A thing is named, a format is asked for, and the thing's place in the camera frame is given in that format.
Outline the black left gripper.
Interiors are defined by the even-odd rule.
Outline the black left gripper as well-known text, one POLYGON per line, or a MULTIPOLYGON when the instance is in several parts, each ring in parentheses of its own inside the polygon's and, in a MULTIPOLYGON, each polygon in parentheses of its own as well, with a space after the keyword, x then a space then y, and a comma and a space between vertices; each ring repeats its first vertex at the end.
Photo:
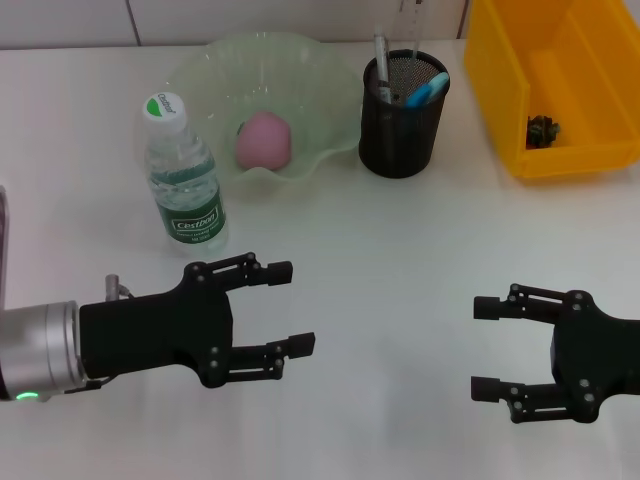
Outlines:
POLYGON ((90 379, 102 379, 181 365, 209 389, 280 380, 286 358, 313 354, 316 335, 232 348, 233 319, 226 292, 286 285, 292 277, 291 262, 261 264, 249 252, 189 264, 180 283, 165 293, 83 305, 79 332, 84 371, 90 379))

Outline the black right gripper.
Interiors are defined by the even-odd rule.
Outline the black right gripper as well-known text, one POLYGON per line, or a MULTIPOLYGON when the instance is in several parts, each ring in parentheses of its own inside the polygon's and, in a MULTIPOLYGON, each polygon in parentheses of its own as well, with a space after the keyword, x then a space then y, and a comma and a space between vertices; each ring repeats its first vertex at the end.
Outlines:
POLYGON ((552 373, 558 385, 471 377, 471 399, 505 401, 515 424, 571 419, 592 423, 607 399, 639 394, 639 322, 604 313, 585 291, 513 283, 504 299, 476 296, 473 318, 555 324, 552 373))

